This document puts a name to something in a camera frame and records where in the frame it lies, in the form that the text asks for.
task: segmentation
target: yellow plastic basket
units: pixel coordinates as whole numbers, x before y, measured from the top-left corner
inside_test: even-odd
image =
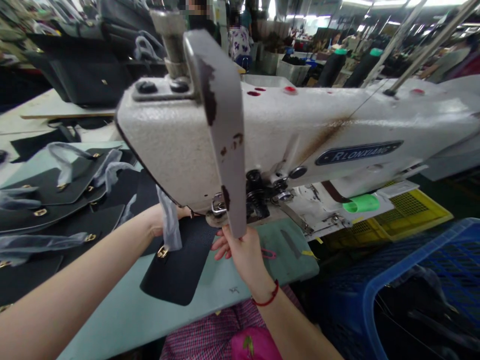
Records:
[[[420,190],[392,197],[395,209],[373,219],[386,231],[392,241],[415,235],[453,219],[451,212]]]
[[[321,239],[331,250],[365,248],[390,241],[389,235],[374,219],[357,222],[351,228],[322,236]]]
[[[323,236],[332,250],[365,248],[398,241],[453,219],[453,215],[420,190],[392,197],[395,209]]]

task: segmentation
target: industrial sewing machine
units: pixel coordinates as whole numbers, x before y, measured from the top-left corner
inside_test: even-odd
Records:
[[[440,151],[480,131],[480,97],[409,79],[367,88],[254,87],[206,31],[179,14],[153,12],[168,53],[165,78],[144,78],[118,107],[119,131],[180,206],[246,225],[292,218],[315,238],[393,209],[389,197]],[[390,181],[398,184],[384,187]],[[375,211],[343,204],[373,194]]]

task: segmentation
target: red bracelet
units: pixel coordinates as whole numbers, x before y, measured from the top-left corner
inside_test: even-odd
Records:
[[[275,287],[275,290],[273,290],[273,291],[271,292],[271,299],[270,299],[270,300],[268,300],[267,302],[264,302],[264,303],[259,303],[259,302],[256,302],[256,301],[254,300],[254,298],[252,297],[252,298],[251,298],[251,302],[252,302],[254,305],[256,305],[256,306],[267,306],[267,305],[270,305],[270,304],[274,301],[275,297],[277,296],[277,293],[279,292],[279,281],[278,281],[278,280],[275,280],[275,285],[276,285],[276,287]]]

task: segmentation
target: pink checkered fabric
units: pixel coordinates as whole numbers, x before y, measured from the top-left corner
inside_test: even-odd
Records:
[[[291,302],[303,313],[290,286],[282,287]],[[257,307],[245,300],[211,314],[167,336],[160,360],[220,360],[232,358],[231,338],[241,330],[267,328]]]

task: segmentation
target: person's hand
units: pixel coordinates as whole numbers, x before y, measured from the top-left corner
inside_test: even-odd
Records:
[[[190,216],[190,208],[188,206],[185,207],[176,207],[176,213],[178,220],[189,217]],[[164,208],[162,204],[158,203],[152,207],[149,207],[145,211],[141,212],[138,216],[141,221],[145,222],[148,231],[151,232],[153,237],[158,237],[163,234],[164,231]]]
[[[236,270],[250,289],[253,298],[260,303],[268,301],[275,283],[265,268],[257,230],[248,226],[246,234],[236,239],[232,236],[230,226],[226,225],[216,234],[220,238],[211,246],[211,250],[218,250],[215,260],[220,260],[224,256],[225,259],[233,258]]]

